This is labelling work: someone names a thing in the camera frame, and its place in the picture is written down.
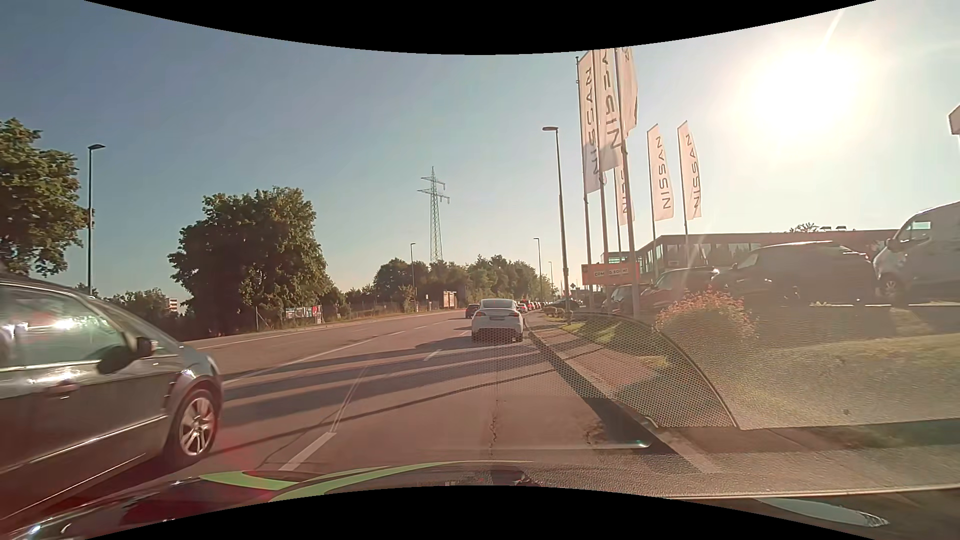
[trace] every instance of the white car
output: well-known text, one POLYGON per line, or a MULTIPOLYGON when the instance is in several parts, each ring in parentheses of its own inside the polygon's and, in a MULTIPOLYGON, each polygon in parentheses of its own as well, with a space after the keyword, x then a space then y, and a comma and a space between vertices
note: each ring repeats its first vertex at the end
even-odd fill
POLYGON ((511 341, 523 341, 523 315, 513 300, 485 298, 473 314, 470 338, 479 341, 486 336, 498 335, 509 337, 511 341))

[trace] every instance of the road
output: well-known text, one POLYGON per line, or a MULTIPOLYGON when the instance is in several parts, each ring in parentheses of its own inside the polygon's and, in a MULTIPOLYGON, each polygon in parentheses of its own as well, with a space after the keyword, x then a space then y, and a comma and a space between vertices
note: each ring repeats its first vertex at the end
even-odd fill
POLYGON ((226 381, 211 455, 172 474, 138 466, 57 509, 211 472, 675 455, 615 405, 579 396, 529 339, 473 343, 469 327, 456 310, 193 342, 226 381), (649 448, 611 450, 637 440, 649 448))

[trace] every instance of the bush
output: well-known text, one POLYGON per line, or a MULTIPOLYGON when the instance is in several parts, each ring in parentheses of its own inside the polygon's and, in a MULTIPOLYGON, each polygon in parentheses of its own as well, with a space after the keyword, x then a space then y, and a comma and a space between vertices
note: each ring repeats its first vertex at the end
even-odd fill
POLYGON ((718 346, 739 348, 756 342, 756 324, 743 301, 720 291, 688 293, 661 311, 655 325, 689 354, 712 355, 718 346))

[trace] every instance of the power line tower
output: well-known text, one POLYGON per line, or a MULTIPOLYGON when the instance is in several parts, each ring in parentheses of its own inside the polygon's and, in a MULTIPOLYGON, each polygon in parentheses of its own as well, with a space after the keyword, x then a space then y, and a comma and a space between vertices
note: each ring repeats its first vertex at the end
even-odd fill
POLYGON ((433 167, 430 167, 430 176, 424 176, 422 179, 430 182, 429 188, 418 189, 417 191, 430 196, 430 262, 436 262, 444 260, 444 245, 440 239, 440 200, 446 199, 446 203, 449 205, 450 198, 441 194, 437 189, 439 184, 446 191, 446 184, 437 180, 433 167))

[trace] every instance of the car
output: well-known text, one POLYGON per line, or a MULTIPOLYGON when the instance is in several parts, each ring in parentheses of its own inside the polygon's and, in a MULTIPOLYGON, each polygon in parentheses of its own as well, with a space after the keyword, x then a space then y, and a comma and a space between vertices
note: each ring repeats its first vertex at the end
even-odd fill
MULTIPOLYGON (((667 270, 660 274, 657 281, 640 292, 640 313, 656 313, 669 307, 673 303, 681 300, 687 292, 702 292, 707 290, 714 276, 720 274, 720 271, 713 266, 693 266, 690 268, 675 268, 667 270)), ((623 294, 632 294, 630 287, 623 291, 623 294)), ((629 305, 633 299, 625 297, 620 298, 620 302, 626 301, 629 305)))
POLYGON ((200 461, 223 402, 210 356, 121 307, 0 268, 0 521, 153 458, 168 470, 200 461))
POLYGON ((814 240, 754 249, 710 285, 750 304, 862 306, 873 300, 876 279, 867 254, 814 240))
POLYGON ((523 341, 523 315, 518 304, 509 298, 485 298, 470 323, 470 339, 502 336, 511 342, 523 341))
POLYGON ((960 301, 960 201, 908 219, 873 265, 882 302, 960 301))

